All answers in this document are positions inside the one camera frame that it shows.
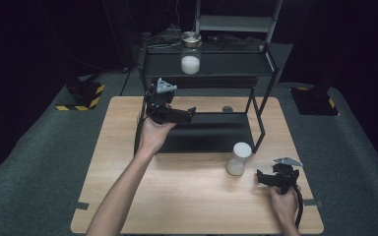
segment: shelf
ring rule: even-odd
[[[140,68],[148,84],[152,79],[163,78],[180,89],[251,89],[259,77],[271,77],[274,73],[265,52],[203,52],[200,71],[195,75],[182,72],[180,53],[142,52],[141,57],[145,61],[144,68]]]
[[[200,16],[199,30],[268,32],[271,17]]]
[[[246,113],[197,113],[170,130],[159,152],[232,152],[238,142],[254,147]]]

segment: black equipment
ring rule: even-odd
[[[302,166],[302,163],[289,157],[275,159],[275,162],[277,162],[277,164],[273,166],[273,172],[276,173],[276,175],[263,174],[262,171],[257,169],[257,178],[259,179],[259,183],[279,187],[281,195],[287,193],[290,187],[294,189],[299,204],[299,211],[295,221],[296,228],[298,228],[303,213],[303,199],[296,185],[297,177],[299,177],[299,170],[293,170],[292,165]]]
[[[192,117],[195,115],[196,107],[184,111],[172,109],[170,106],[176,89],[177,86],[173,86],[159,78],[157,84],[152,84],[146,92],[144,98],[147,104],[146,114],[150,116],[154,122],[158,124],[191,123]]]

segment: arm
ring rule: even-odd
[[[272,209],[281,226],[282,234],[285,236],[300,235],[294,224],[298,203],[293,188],[290,187],[284,195],[278,194],[273,186],[268,186],[268,189],[272,200]]]
[[[139,149],[106,194],[94,215],[87,235],[118,235],[121,232],[147,167],[174,125],[158,125],[151,118],[146,119]]]

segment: yellow and black striped tape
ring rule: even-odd
[[[309,90],[309,88],[297,88],[297,89],[299,89],[299,90]],[[334,101],[331,98],[328,100],[328,102],[330,102],[331,108],[334,109],[336,107],[336,103],[334,103]]]
[[[100,85],[96,92],[94,93],[94,99],[91,101],[89,105],[67,105],[67,104],[56,104],[56,109],[60,111],[67,111],[67,110],[78,110],[78,111],[86,111],[92,110],[96,107],[99,103],[100,95],[104,89],[105,85]]]

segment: white container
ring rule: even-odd
[[[181,68],[185,74],[193,75],[201,66],[202,37],[193,32],[186,31],[181,36]]]
[[[231,175],[242,175],[245,170],[245,162],[251,155],[251,147],[246,143],[235,144],[231,159],[226,163],[226,170]]]

